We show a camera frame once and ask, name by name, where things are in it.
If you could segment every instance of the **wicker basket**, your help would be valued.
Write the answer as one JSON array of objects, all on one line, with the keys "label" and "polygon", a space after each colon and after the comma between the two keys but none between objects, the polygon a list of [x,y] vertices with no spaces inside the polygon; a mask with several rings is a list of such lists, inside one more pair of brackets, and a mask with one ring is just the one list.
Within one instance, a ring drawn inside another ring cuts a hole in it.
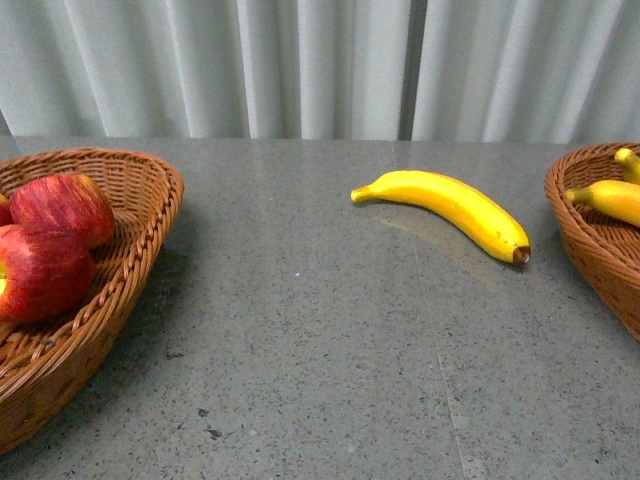
[{"label": "wicker basket", "polygon": [[22,327],[0,325],[0,455],[40,430],[95,373],[136,303],[180,208],[184,184],[165,161],[140,152],[79,148],[0,163],[0,192],[58,172],[92,177],[114,209],[116,231],[95,250],[83,306]]},{"label": "wicker basket", "polygon": [[640,153],[637,143],[580,148],[554,162],[545,193],[560,222],[569,257],[631,334],[640,340],[640,230],[590,207],[572,205],[566,191],[596,180],[622,179],[613,157],[620,148]]}]

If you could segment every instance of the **red apple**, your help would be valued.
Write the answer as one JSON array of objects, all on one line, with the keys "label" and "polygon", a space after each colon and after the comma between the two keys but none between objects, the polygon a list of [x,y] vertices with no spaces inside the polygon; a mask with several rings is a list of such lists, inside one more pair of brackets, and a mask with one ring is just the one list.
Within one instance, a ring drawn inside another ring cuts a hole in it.
[{"label": "red apple", "polygon": [[9,199],[0,193],[0,227],[13,223],[11,218],[11,209],[9,208]]},{"label": "red apple", "polygon": [[109,200],[86,175],[37,178],[11,195],[9,203],[15,223],[73,230],[89,249],[105,244],[115,229]]},{"label": "red apple", "polygon": [[0,227],[0,322],[33,323],[71,310],[89,293],[95,270],[70,230]]}]

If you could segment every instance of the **fruit basket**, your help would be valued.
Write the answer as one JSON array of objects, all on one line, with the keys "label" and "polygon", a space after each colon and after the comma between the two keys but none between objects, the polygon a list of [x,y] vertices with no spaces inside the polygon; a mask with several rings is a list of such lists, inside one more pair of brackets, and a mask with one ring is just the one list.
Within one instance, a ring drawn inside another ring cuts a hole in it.
[{"label": "fruit basket", "polygon": [[0,324],[0,455],[32,437],[96,372],[145,286],[184,193],[181,175],[143,152],[78,148],[0,163],[0,192],[60,172],[84,173],[109,198],[111,240],[93,251],[77,310],[33,325]]},{"label": "fruit basket", "polygon": [[562,243],[578,271],[622,324],[640,340],[640,229],[588,206],[572,205],[569,188],[596,180],[622,180],[613,157],[637,143],[586,146],[557,159],[547,171],[545,194],[559,223]]}]

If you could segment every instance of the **curtain fold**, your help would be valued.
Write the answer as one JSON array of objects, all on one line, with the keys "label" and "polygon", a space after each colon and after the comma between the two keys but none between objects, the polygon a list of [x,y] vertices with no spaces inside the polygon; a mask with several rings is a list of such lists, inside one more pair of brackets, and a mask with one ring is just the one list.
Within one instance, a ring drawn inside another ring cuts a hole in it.
[{"label": "curtain fold", "polygon": [[640,2],[420,1],[3,0],[0,134],[640,140]]}]

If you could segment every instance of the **banana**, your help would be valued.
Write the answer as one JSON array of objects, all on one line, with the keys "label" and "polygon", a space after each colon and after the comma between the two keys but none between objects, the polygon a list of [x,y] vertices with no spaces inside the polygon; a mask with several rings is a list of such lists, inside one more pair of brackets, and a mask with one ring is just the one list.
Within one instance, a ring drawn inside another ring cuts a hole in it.
[{"label": "banana", "polygon": [[640,227],[640,185],[622,180],[598,180],[567,190],[573,204],[584,203],[602,213]]},{"label": "banana", "polygon": [[489,255],[507,263],[529,261],[531,247],[524,229],[502,207],[455,178],[421,170],[385,173],[351,192],[354,203],[387,200],[431,210],[462,230]]},{"label": "banana", "polygon": [[613,160],[622,167],[622,178],[626,182],[640,184],[640,158],[628,148],[621,148]]}]

